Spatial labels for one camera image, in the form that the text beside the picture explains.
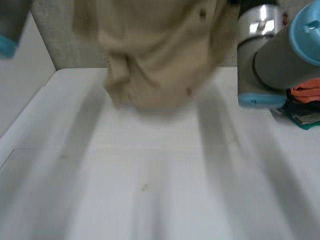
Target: folded clothes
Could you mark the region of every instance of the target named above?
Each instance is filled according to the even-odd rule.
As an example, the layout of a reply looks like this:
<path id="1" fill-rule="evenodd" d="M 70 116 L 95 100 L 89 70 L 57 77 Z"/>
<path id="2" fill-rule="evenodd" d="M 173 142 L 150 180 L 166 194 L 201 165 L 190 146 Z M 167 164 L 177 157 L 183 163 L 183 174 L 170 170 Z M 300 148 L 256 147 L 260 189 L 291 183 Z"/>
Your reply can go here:
<path id="1" fill-rule="evenodd" d="M 297 114 L 300 116 L 320 113 L 320 101 L 311 101 L 309 103 L 295 103 L 287 100 L 282 107 L 282 111 L 288 114 Z"/>
<path id="2" fill-rule="evenodd" d="M 315 124 L 320 122 L 320 112 L 315 112 L 307 115 L 291 114 L 292 117 L 297 120 L 300 124 Z"/>
<path id="3" fill-rule="evenodd" d="M 291 114 L 287 114 L 287 116 L 293 123 L 295 123 L 298 127 L 302 128 L 304 130 L 309 130 L 312 127 L 320 126 L 320 121 L 317 121 L 317 122 L 311 123 L 311 124 L 301 124 Z"/>
<path id="4" fill-rule="evenodd" d="M 301 83 L 292 88 L 290 93 L 302 103 L 320 101 L 320 77 Z"/>

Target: beige shirt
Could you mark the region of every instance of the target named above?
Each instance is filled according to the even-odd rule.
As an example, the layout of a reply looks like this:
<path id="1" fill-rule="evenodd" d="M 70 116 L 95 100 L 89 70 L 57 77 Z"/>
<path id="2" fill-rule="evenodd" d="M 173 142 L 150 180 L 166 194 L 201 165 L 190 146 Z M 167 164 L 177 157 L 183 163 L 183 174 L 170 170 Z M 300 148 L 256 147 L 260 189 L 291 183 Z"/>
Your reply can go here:
<path id="1" fill-rule="evenodd" d="M 113 103 L 175 108 L 221 64 L 239 7 L 227 0 L 74 0 L 73 29 L 109 53 Z"/>

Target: white table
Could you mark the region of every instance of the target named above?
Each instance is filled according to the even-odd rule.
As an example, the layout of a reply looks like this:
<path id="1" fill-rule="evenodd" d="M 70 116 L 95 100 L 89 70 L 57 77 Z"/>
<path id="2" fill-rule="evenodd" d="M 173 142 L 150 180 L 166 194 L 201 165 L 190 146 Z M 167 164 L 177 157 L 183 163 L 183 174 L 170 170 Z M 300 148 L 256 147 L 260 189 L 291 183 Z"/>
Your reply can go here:
<path id="1" fill-rule="evenodd" d="M 320 128 L 240 108 L 236 68 L 175 114 L 115 110 L 105 74 L 58 71 L 0 140 L 0 240 L 319 236 Z"/>

